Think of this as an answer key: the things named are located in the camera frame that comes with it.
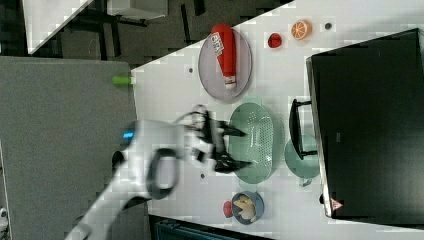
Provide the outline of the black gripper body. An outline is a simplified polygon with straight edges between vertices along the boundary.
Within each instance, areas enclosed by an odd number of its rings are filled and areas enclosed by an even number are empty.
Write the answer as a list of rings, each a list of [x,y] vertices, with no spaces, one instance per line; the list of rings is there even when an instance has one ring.
[[[216,167],[223,167],[226,153],[224,122],[212,119],[209,113],[204,113],[203,118],[203,125],[195,131],[196,137],[192,151],[194,158],[201,163],[212,159]]]

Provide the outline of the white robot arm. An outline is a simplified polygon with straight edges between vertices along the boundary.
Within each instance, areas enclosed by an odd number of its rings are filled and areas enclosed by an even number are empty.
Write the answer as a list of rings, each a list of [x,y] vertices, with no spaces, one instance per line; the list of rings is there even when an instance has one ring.
[[[128,145],[115,156],[122,162],[94,203],[76,222],[64,240],[106,240],[115,219],[136,198],[161,200],[178,186],[180,164],[229,174],[247,167],[227,152],[226,136],[246,133],[208,112],[201,120],[183,124],[140,119],[124,133]]]

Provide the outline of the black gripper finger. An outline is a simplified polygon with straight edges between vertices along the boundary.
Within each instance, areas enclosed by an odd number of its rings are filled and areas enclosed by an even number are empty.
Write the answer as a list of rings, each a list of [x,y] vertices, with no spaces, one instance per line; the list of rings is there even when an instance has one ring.
[[[228,135],[228,136],[237,136],[237,137],[244,137],[246,136],[246,133],[237,129],[233,125],[225,122],[225,121],[218,121],[217,127],[222,130],[222,135]]]
[[[221,155],[216,159],[214,170],[219,173],[232,173],[251,165],[251,162],[234,160],[229,155]]]

